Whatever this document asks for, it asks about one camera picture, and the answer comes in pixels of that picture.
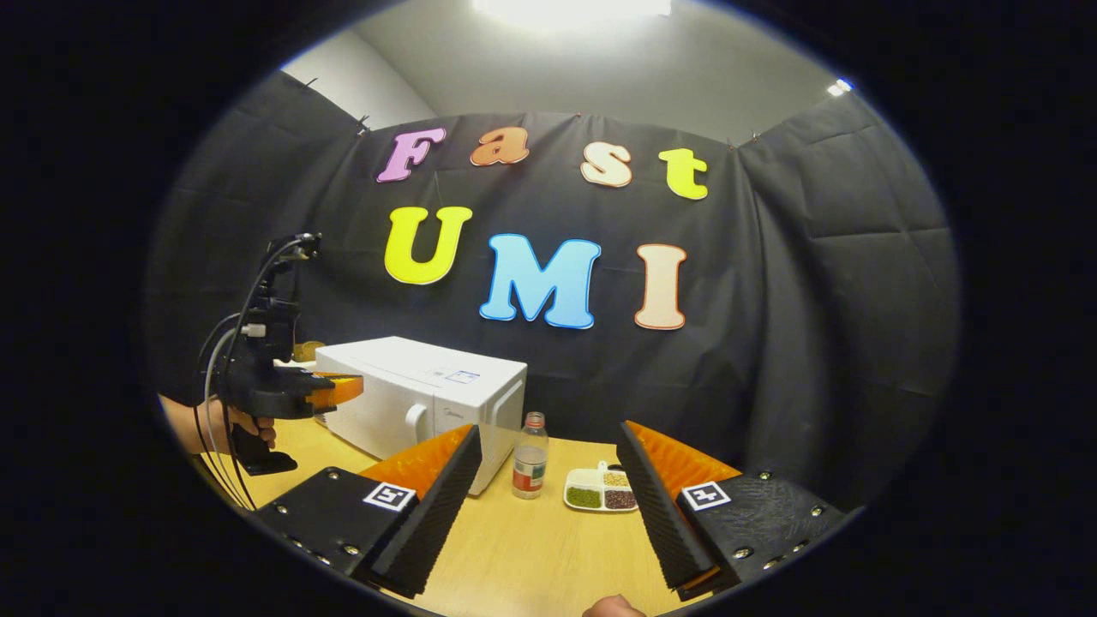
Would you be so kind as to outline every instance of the small plate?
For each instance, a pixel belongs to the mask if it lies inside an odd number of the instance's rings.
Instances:
[[[610,471],[606,461],[598,461],[598,469],[573,469],[567,473],[567,480],[564,482],[564,504],[573,509],[584,509],[587,512],[632,512],[636,509],[635,496],[633,497],[633,506],[626,508],[610,508],[606,507],[606,493],[612,491],[621,491],[624,493],[632,493],[631,485],[617,486],[613,484],[606,483],[606,475],[612,474],[614,476],[624,478],[627,482],[627,476],[624,472]],[[573,504],[567,501],[567,490],[568,489],[580,489],[584,491],[595,491],[598,493],[599,507],[587,507]]]

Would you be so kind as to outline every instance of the yellow letter u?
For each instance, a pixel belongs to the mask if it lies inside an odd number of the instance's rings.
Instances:
[[[388,233],[388,245],[385,246],[385,270],[397,281],[426,285],[441,280],[450,272],[457,254],[461,225],[473,217],[473,211],[448,206],[439,210],[437,216],[442,222],[442,229],[438,233],[434,257],[420,263],[411,259],[411,245],[419,223],[427,218],[427,211],[415,206],[397,207],[388,215],[393,221],[393,229]]]

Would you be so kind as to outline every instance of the cable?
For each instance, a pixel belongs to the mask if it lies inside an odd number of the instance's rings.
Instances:
[[[225,469],[225,462],[220,460],[219,456],[217,456],[220,455],[220,451],[217,450],[217,440],[213,435],[213,414],[210,412],[210,384],[211,381],[213,380],[213,367],[214,364],[217,363],[217,355],[220,352],[220,348],[225,346],[225,341],[228,340],[228,338],[231,337],[234,334],[236,334],[235,330],[226,332],[224,335],[222,335],[220,339],[217,341],[217,345],[213,348],[213,354],[210,356],[210,364],[206,370],[205,389],[203,390],[203,397],[204,397],[203,400],[205,401],[205,408],[206,408],[206,430],[210,431],[210,445],[213,446],[213,453],[215,455],[214,459],[217,461],[217,464],[220,465],[222,471],[225,472],[226,478],[231,478],[231,476],[228,474],[228,470]],[[222,401],[220,406],[225,411],[225,418],[226,418],[225,424],[228,424],[227,419],[228,405],[226,405],[225,402]],[[229,438],[229,448],[231,448],[231,442],[233,442],[231,438]],[[231,490],[233,495],[240,502],[242,507],[244,498],[240,497],[240,495],[236,492],[236,487],[233,485],[231,482],[228,482],[227,484]]]
[[[233,460],[233,469],[236,470],[236,479],[240,481],[240,489],[244,490],[244,496],[248,497],[248,503],[251,504],[251,509],[259,509],[259,506],[256,505],[256,501],[251,498],[251,493],[248,492],[248,485],[244,482],[244,475],[240,474],[240,463],[236,459],[236,446],[233,444],[231,424],[228,420],[228,405],[223,402],[220,404],[220,408],[225,412],[225,438],[228,439],[228,458]],[[251,418],[251,424],[255,425],[256,430],[259,430],[259,425],[256,424],[255,418]]]
[[[241,329],[244,329],[244,321],[248,317],[248,307],[251,306],[251,301],[255,299],[256,291],[259,290],[260,283],[262,283],[263,279],[267,278],[267,271],[270,270],[271,266],[273,266],[280,257],[282,257],[282,254],[285,253],[286,249],[297,246],[302,242],[304,242],[303,238],[294,238],[285,243],[285,246],[275,250],[274,254],[267,259],[267,262],[263,263],[263,267],[259,269],[259,276],[256,277],[256,282],[251,283],[251,290],[248,292],[248,298],[244,301],[244,307],[240,308],[239,318],[236,322],[236,328],[233,330],[234,334],[238,334]],[[234,336],[233,341],[228,344],[228,352],[225,354],[224,366],[220,371],[223,383],[228,383],[228,370],[233,358],[233,351],[236,350],[236,341],[238,338],[238,336]]]
[[[236,341],[239,339],[238,335],[244,329],[244,321],[248,316],[248,308],[251,306],[251,301],[255,299],[256,292],[259,290],[259,285],[262,284],[263,279],[267,278],[267,273],[270,270],[271,266],[273,266],[274,263],[276,263],[278,260],[282,257],[282,255],[287,249],[293,248],[293,247],[302,244],[305,239],[306,238],[295,237],[295,238],[286,242],[278,250],[274,250],[271,254],[271,256],[267,259],[267,261],[263,263],[262,268],[259,269],[259,276],[256,277],[256,282],[253,282],[251,284],[251,290],[248,291],[248,298],[244,301],[244,307],[240,308],[240,314],[239,314],[239,318],[236,322],[236,327],[233,328],[231,330],[229,330],[229,333],[226,333],[226,334],[230,334],[230,336],[233,337],[233,339],[228,344],[228,352],[225,354],[225,359],[223,360],[224,366],[223,366],[222,371],[220,371],[220,374],[222,374],[220,379],[222,379],[222,383],[223,384],[227,384],[228,383],[228,371],[229,371],[229,368],[231,366],[233,351],[236,349]],[[210,372],[211,373],[213,372],[213,364],[210,366]],[[208,392],[208,389],[210,389],[208,383],[210,383],[210,375],[207,374],[206,375],[206,391],[207,392]],[[229,422],[228,422],[228,406],[223,403],[222,407],[224,408],[224,412],[225,412],[225,434],[230,436],[230,431],[229,431],[230,425],[229,425]],[[236,449],[233,446],[231,438],[229,438],[229,440],[228,440],[228,448],[229,448],[229,458],[233,460],[233,468],[236,470],[236,476],[240,481],[240,487],[244,490],[244,494],[247,495],[248,501],[251,502],[251,506],[255,508],[256,507],[255,502],[251,500],[251,495],[248,493],[248,487],[244,483],[244,475],[240,474],[240,464],[239,464],[239,461],[236,460]]]
[[[225,481],[225,478],[222,476],[220,471],[217,470],[216,465],[214,465],[213,471],[210,471],[210,464],[206,463],[206,460],[203,458],[203,455],[204,456],[210,456],[210,446],[205,442],[205,437],[203,437],[203,435],[202,435],[202,425],[199,424],[199,406],[197,405],[193,405],[193,406],[191,406],[191,408],[194,410],[194,426],[197,427],[199,440],[202,441],[202,452],[199,453],[199,460],[202,461],[202,467],[204,467],[205,470],[206,470],[206,472],[210,473],[210,478],[211,479],[213,478],[214,473],[217,474],[217,482],[220,484],[222,491],[224,491],[225,494],[228,495],[229,494],[228,490],[225,489],[225,485],[227,484],[227,482]],[[240,507],[244,507],[244,504],[240,503],[238,500],[234,498],[234,501],[236,502],[237,505],[239,505]]]
[[[239,313],[233,313],[231,315],[218,322],[217,325],[215,325],[213,329],[210,330],[210,334],[206,335],[205,340],[202,343],[202,347],[199,349],[199,357],[197,360],[195,361],[195,368],[194,368],[194,372],[197,373],[200,377],[202,374],[202,366],[203,366],[202,360],[205,358],[206,348],[210,347],[210,343],[213,341],[213,338],[217,335],[217,332],[219,329],[222,329],[223,327],[228,325],[229,322],[239,316],[240,316]],[[226,489],[226,486],[228,485],[228,480],[220,474],[220,471],[217,469],[217,465],[213,463],[213,459],[211,458],[210,462],[208,463],[206,462],[206,459],[204,457],[210,457],[210,445],[206,444],[205,436],[202,435],[203,433],[202,424],[199,422],[199,406],[192,405],[191,410],[194,412],[194,430],[199,435],[199,441],[202,442],[202,453],[199,455],[199,460],[202,461],[202,467],[206,470],[207,473],[210,473],[211,479],[213,479],[214,474],[216,474],[217,482],[220,485],[222,491],[224,491],[226,495],[230,496],[234,500],[234,502],[236,502],[237,505],[244,507],[244,503],[236,495],[230,494]]]
[[[205,358],[205,348],[210,347],[210,343],[213,340],[213,337],[217,336],[217,330],[219,330],[220,328],[225,327],[229,322],[231,322],[233,319],[235,319],[235,318],[237,318],[239,316],[240,316],[239,313],[233,313],[231,315],[225,317],[220,322],[217,322],[217,325],[214,326],[212,330],[210,330],[210,334],[206,335],[205,341],[202,344],[202,348],[199,349],[197,364],[194,367],[195,371],[199,371],[199,372],[202,371],[202,367],[203,367],[202,359]]]

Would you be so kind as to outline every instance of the water bottle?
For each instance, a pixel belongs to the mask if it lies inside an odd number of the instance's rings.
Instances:
[[[516,497],[535,500],[541,496],[545,479],[545,459],[548,453],[548,433],[545,416],[539,412],[525,414],[525,426],[514,444],[513,485]]]

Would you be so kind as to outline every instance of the microwave handle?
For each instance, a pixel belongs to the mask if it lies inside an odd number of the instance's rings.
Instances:
[[[416,444],[430,438],[427,435],[427,406],[416,403],[408,407],[408,413],[404,415],[404,424],[411,429],[411,437]]]

